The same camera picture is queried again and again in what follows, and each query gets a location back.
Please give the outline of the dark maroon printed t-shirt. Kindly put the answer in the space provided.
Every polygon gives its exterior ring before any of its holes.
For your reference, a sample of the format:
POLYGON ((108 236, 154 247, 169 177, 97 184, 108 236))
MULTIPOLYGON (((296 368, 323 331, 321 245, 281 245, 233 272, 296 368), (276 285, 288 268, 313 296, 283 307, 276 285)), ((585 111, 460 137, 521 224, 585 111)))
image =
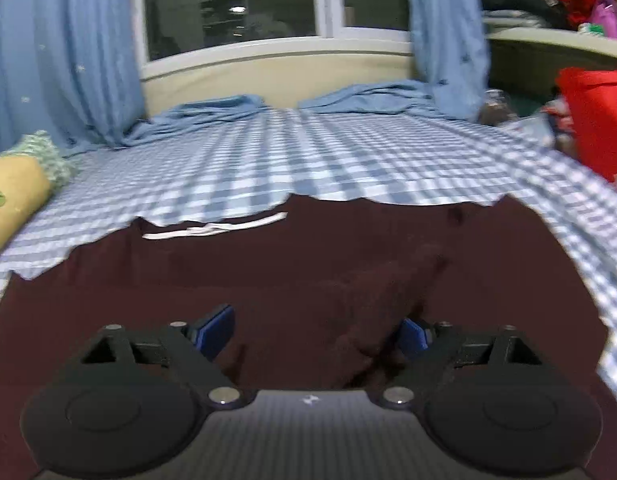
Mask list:
POLYGON ((100 327, 192 321, 219 304, 236 330, 218 364, 246 388, 380 385, 402 365, 389 333, 406 315, 468 332, 514 325, 598 402, 589 470, 617 479, 617 400, 596 368, 606 326, 532 209, 509 196, 416 207, 293 195, 273 215, 206 237, 139 218, 37 278, 13 273, 0 302, 0 479, 35 474, 21 410, 100 327))

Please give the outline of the clear plastic bottle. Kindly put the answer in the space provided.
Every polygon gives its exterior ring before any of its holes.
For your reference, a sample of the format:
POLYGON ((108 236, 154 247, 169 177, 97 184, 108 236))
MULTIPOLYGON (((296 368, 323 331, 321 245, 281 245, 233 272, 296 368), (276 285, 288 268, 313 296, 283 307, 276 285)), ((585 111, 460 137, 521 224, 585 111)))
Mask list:
POLYGON ((485 92, 484 103, 478 116, 478 122, 481 125, 495 127, 518 118, 518 114, 511 106, 510 99, 504 91, 489 89, 485 92))

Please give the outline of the blue star curtain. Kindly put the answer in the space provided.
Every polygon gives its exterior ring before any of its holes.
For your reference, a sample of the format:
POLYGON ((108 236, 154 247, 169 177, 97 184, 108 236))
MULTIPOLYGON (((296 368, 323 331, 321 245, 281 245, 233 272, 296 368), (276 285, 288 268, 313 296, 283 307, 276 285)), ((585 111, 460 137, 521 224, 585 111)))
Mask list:
POLYGON ((123 150, 265 109, 231 96, 150 117, 130 0, 0 0, 0 153, 38 130, 65 155, 123 150))
POLYGON ((314 113, 401 114, 475 122, 491 55, 481 0, 409 0, 417 79, 353 86, 301 102, 314 113))

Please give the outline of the yellow avocado print quilt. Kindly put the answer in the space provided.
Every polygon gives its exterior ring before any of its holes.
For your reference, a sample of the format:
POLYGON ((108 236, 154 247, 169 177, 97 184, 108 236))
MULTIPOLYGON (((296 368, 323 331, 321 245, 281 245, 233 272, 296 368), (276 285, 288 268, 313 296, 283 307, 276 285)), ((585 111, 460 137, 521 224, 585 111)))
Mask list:
POLYGON ((0 156, 0 252, 51 196, 52 185, 37 159, 0 156))

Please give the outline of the green checkered pillow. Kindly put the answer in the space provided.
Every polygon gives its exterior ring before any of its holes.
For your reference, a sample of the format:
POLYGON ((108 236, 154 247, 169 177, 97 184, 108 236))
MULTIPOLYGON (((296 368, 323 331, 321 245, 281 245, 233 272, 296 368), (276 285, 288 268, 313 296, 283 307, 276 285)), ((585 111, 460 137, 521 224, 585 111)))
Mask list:
POLYGON ((0 157, 6 156, 34 158, 42 167, 53 193, 69 184, 78 173, 77 166, 61 155, 58 146, 52 142, 46 130, 24 134, 15 146, 0 153, 0 157))

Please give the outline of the red fabric bag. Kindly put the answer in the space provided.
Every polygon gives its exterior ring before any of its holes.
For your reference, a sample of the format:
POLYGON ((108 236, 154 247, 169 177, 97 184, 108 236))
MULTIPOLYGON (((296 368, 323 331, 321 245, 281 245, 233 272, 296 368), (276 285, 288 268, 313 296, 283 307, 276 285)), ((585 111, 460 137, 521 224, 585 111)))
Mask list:
POLYGON ((581 163, 617 184, 617 70, 560 71, 581 163))

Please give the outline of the white framed window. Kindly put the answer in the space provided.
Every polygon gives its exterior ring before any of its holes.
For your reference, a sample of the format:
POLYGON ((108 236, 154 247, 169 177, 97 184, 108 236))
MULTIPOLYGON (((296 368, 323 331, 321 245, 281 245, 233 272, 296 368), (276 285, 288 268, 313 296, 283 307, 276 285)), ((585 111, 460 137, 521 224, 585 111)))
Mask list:
POLYGON ((409 53, 407 0, 134 0, 142 80, 278 53, 409 53))

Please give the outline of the white shelf board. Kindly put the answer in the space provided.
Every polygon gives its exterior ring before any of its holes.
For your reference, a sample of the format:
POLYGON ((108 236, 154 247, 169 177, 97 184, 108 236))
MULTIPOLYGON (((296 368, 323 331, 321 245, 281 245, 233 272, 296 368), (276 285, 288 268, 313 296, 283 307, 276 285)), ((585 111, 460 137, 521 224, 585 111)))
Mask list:
POLYGON ((510 67, 617 68, 617 40, 553 28, 514 27, 489 32, 494 63, 510 67))

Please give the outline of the blue white checkered bedsheet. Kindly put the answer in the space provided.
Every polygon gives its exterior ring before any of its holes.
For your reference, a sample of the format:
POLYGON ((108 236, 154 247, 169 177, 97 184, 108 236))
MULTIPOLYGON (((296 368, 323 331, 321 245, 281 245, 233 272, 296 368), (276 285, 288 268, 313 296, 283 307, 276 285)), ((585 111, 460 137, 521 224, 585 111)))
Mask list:
POLYGON ((76 177, 0 255, 0 297, 12 274, 35 278, 137 217, 158 226, 244 217, 290 194, 419 206, 507 194, 577 265, 610 330, 598 371, 617 398, 617 192, 557 151, 457 120, 266 110, 72 164, 76 177))

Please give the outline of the left blue star curtain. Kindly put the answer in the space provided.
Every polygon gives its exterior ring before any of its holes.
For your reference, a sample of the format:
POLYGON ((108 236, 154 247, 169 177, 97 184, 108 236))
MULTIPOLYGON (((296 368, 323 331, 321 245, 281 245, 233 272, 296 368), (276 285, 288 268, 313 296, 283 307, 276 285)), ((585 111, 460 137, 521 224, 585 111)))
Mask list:
POLYGON ((0 153, 38 130, 65 155, 123 150, 265 109, 231 96, 150 117, 130 0, 0 0, 0 153))

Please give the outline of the right blue star curtain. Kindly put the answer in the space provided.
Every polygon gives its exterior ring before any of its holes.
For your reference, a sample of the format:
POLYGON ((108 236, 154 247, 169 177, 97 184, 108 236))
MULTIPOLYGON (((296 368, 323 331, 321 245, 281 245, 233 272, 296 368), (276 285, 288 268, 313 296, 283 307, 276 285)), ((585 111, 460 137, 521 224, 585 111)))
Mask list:
POLYGON ((401 114, 475 122, 491 55, 481 0, 409 0, 417 79, 353 86, 301 102, 314 113, 401 114))

